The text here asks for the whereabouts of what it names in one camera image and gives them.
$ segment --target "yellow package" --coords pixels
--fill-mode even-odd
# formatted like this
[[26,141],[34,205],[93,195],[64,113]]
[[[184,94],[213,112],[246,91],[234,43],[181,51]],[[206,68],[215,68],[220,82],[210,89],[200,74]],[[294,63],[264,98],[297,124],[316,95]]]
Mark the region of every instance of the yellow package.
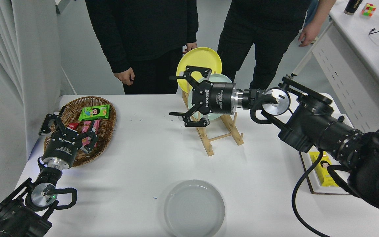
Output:
[[[318,156],[320,155],[320,152],[318,151],[310,151],[309,152],[311,161],[314,163]],[[330,187],[335,186],[339,187],[336,182],[334,182],[333,178],[330,176],[330,174],[327,171],[327,167],[331,165],[330,158],[327,156],[327,154],[324,152],[324,155],[322,156],[322,159],[320,163],[315,167],[317,176],[321,182],[321,186],[324,187]]]

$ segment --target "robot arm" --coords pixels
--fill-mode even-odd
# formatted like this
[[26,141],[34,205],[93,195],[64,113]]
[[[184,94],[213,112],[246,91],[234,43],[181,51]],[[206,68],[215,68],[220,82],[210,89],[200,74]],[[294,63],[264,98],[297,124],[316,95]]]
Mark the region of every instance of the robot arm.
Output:
[[[333,118],[331,99],[292,81],[289,76],[283,78],[278,88],[241,91],[236,90],[235,83],[212,83],[208,78],[197,87],[197,81],[189,73],[197,70],[206,69],[187,66],[184,73],[187,76],[178,78],[186,79],[193,86],[192,103],[203,108],[200,113],[233,114],[236,108],[250,110],[254,122],[277,126],[280,129],[278,137],[294,149],[307,152],[314,145],[329,153],[341,164],[331,165],[328,169],[337,184],[379,208],[379,130],[363,133],[343,123],[343,117]],[[298,96],[299,106],[288,122],[283,123],[275,116],[289,109],[288,93]],[[258,119],[257,110],[261,110],[266,119]],[[201,126],[208,124],[208,118],[205,123],[199,123]],[[344,182],[334,170],[349,172],[348,182]]]
[[[47,114],[40,129],[39,135],[50,135],[51,141],[43,156],[38,159],[40,173],[36,181],[32,182],[28,178],[0,203],[0,237],[42,237],[52,226],[48,218],[54,210],[68,209],[75,205],[77,190],[57,189],[57,181],[62,176],[62,170],[72,167],[78,149],[90,152],[98,137],[92,129],[79,134],[66,128],[61,121],[64,109],[65,107],[59,115]],[[51,132],[52,123],[55,126],[54,132]],[[91,142],[83,147],[81,140],[86,137],[90,137]],[[71,193],[71,202],[58,205],[57,196],[68,193]],[[35,213],[45,209],[47,210],[42,216]]]

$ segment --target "plate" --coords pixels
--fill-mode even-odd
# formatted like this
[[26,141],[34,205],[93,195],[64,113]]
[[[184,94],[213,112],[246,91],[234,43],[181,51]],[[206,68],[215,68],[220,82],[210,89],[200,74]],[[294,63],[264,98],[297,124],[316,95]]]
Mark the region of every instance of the plate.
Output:
[[175,186],[164,205],[164,217],[177,237],[211,237],[225,214],[220,193],[202,180],[186,180]]
[[[176,76],[179,76],[180,72],[184,72],[186,66],[201,66],[207,67],[212,70],[213,73],[221,73],[221,60],[219,55],[207,47],[194,48],[193,50],[186,53],[179,61],[178,67],[176,69]],[[201,73],[193,72],[191,76],[196,80],[203,78]],[[191,86],[187,86],[187,80],[178,79],[179,87],[186,93],[191,90]]]
[[[205,78],[201,78],[198,82],[204,81]],[[222,74],[211,74],[209,81],[211,82],[232,82],[229,77]],[[192,108],[192,90],[188,94],[188,109]],[[222,114],[208,114],[209,120],[215,120],[220,117]],[[193,114],[193,116],[198,119],[198,112]]]

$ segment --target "pink snack package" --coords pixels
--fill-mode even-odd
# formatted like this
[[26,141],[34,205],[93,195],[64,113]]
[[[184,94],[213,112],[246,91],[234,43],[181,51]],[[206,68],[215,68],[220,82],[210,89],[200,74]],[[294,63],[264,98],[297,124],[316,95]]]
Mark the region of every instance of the pink snack package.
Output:
[[[94,120],[94,124],[93,124],[93,132],[94,132],[95,134],[97,134],[97,131],[99,130],[99,121],[100,121],[99,119],[98,119],[98,120]],[[92,122],[92,121],[85,121],[85,122],[84,122],[84,126],[83,126],[83,130],[82,130],[81,132],[87,132],[87,130],[88,130],[88,128],[89,128],[91,122]],[[84,138],[84,139],[82,140],[82,142],[83,142],[83,145],[87,145],[87,144],[90,143],[90,138],[89,138],[89,137]]]

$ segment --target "gray plate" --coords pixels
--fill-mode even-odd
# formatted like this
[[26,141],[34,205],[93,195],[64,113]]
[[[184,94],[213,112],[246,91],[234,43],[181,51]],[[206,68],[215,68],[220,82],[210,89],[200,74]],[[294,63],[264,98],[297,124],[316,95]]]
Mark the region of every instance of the gray plate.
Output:
[[211,237],[224,220],[220,193],[202,180],[186,180],[175,186],[164,204],[164,217],[177,237]]

